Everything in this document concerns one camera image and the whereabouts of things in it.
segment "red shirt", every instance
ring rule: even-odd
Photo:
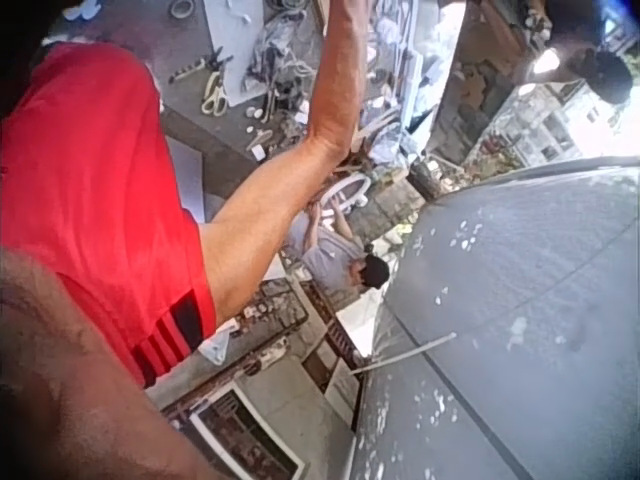
[[[149,71],[114,46],[56,46],[1,133],[0,243],[56,272],[152,384],[214,333],[215,310]]]

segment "gray shirt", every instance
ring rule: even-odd
[[[300,212],[291,224],[284,250],[295,260],[301,261],[314,280],[327,290],[349,288],[349,265],[365,257],[358,239],[347,240],[324,225],[318,227],[318,245],[304,251],[304,239],[309,227],[309,216]]]

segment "person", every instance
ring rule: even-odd
[[[335,197],[330,205],[334,230],[322,224],[320,203],[312,203],[293,220],[285,253],[301,261],[313,279],[328,291],[360,286],[381,288],[389,280],[389,266],[381,258],[365,252]]]
[[[331,2],[306,138],[198,226],[180,206],[142,63],[112,45],[63,44],[29,70],[36,34],[75,3],[26,0],[0,20],[12,40],[0,70],[0,469],[221,478],[142,387],[250,300],[347,155],[370,5]]]
[[[505,22],[491,0],[474,3],[486,19],[486,28],[493,31],[498,48],[506,51],[507,58],[502,63],[510,65],[512,73],[508,76],[516,85],[584,80],[608,103],[621,104],[629,98],[633,77],[624,61],[603,47],[605,20],[599,0],[532,0],[528,3],[535,17],[552,26],[546,46],[554,49],[560,60],[558,68],[537,74],[531,72],[536,57],[529,51],[524,37]],[[471,57],[477,55],[474,53],[477,47],[461,48],[462,63],[473,61]]]

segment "black stripe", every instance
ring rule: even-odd
[[[169,329],[167,328],[167,326],[164,324],[164,321],[162,320],[158,322],[158,332],[160,332],[160,336],[166,342],[166,344],[169,345],[169,348],[171,349],[173,354],[176,356],[176,359],[178,361],[184,360],[184,354],[180,351],[178,344],[176,343],[175,339],[171,336],[171,332],[169,332]]]
[[[167,357],[164,356],[164,352],[160,348],[160,345],[158,344],[158,341],[153,337],[149,337],[149,344],[156,351],[156,354],[160,358],[160,363],[162,363],[162,366],[164,367],[164,370],[166,372],[171,370],[171,364],[167,361]]]
[[[138,364],[140,371],[142,372],[142,376],[144,377],[144,388],[149,388],[151,385],[156,383],[156,372],[151,365],[151,362],[144,354],[140,346],[137,346],[131,352],[133,355],[133,359]]]
[[[198,302],[193,290],[182,297],[170,309],[176,326],[184,337],[189,348],[194,352],[204,340],[202,336],[202,320],[198,310]]]
[[[409,329],[405,326],[405,324],[400,320],[400,318],[391,311],[389,305],[385,302],[386,307],[393,314],[398,325],[404,331],[404,333],[409,337],[409,340],[416,346],[416,348],[420,347],[421,344],[418,343],[417,339],[411,334]],[[458,388],[453,384],[449,377],[442,371],[442,369],[438,366],[438,364],[431,358],[428,352],[422,352],[422,356],[429,364],[429,366],[433,369],[434,372],[440,377],[442,383],[446,385],[449,389],[453,397],[458,401],[460,406],[467,412],[467,415],[471,417],[471,420],[477,425],[485,438],[489,441],[491,446],[495,448],[500,458],[507,464],[507,466],[511,469],[513,474],[519,480],[534,480],[533,476],[529,473],[529,471],[525,468],[522,463],[516,458],[513,452],[505,445],[505,443],[500,440],[498,435],[493,431],[493,429],[484,421],[484,419],[480,416],[480,414],[476,411],[475,408],[471,406],[469,401],[462,395],[462,392],[458,390]]]

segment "scissors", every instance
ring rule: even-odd
[[[222,84],[222,72],[212,72],[204,89],[202,113],[221,117],[229,108],[229,100]]]

